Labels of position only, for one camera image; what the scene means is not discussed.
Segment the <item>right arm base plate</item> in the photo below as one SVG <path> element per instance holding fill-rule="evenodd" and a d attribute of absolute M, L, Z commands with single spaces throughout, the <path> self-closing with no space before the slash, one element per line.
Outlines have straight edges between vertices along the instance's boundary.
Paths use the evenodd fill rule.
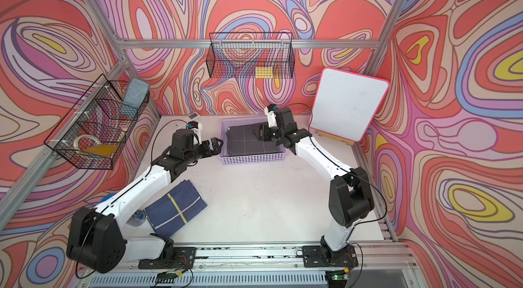
<path fill-rule="evenodd" d="M 358 256 L 351 245 L 340 251 L 331 251 L 327 246 L 305 245 L 301 248 L 305 268 L 342 267 L 353 269 L 359 266 Z"/>

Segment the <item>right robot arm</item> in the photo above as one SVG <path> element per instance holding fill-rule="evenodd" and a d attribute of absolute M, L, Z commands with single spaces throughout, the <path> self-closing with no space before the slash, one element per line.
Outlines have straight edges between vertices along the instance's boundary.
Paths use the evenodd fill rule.
<path fill-rule="evenodd" d="M 289 108 L 270 104 L 264 109 L 267 122 L 259 129 L 261 141 L 273 141 L 305 160 L 329 186 L 328 209 L 332 216 L 327 233 L 320 240 L 325 258 L 345 250 L 355 228 L 375 208 L 373 186 L 363 168 L 350 168 L 327 152 L 306 129 L 300 129 Z"/>

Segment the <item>navy yellow-striped pillowcase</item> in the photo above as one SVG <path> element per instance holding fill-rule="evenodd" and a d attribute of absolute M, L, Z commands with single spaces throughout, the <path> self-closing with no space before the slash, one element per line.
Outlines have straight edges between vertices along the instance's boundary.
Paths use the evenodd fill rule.
<path fill-rule="evenodd" d="M 145 208 L 147 219 L 158 236 L 170 237 L 199 215 L 207 203 L 190 180 Z"/>

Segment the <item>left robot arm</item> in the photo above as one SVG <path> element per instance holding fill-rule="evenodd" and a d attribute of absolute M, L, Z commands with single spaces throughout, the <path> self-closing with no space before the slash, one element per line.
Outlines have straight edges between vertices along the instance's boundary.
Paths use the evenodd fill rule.
<path fill-rule="evenodd" d="M 126 239 L 122 229 L 147 200 L 178 179 L 190 165 L 219 155 L 222 147 L 219 138 L 202 140 L 198 128 L 175 131 L 171 145 L 142 175 L 94 208 L 82 207 L 73 214 L 66 256 L 101 274 L 121 262 L 174 261 L 177 257 L 172 239 L 157 234 Z"/>

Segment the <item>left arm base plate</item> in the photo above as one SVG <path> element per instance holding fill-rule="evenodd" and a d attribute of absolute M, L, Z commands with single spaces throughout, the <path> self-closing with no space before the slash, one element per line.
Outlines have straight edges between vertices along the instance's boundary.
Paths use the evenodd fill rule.
<path fill-rule="evenodd" d="M 168 247 L 156 259 L 140 260 L 138 268 L 140 270 L 170 270 L 181 269 L 186 266 L 193 268 L 195 259 L 195 247 Z"/>

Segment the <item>dark grey checked pillowcase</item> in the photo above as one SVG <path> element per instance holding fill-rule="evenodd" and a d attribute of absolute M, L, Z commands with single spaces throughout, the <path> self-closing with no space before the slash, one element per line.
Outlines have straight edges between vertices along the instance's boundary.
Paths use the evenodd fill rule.
<path fill-rule="evenodd" d="M 252 156 L 280 153 L 276 142 L 259 140 L 261 123 L 229 127 L 227 136 L 227 156 Z"/>

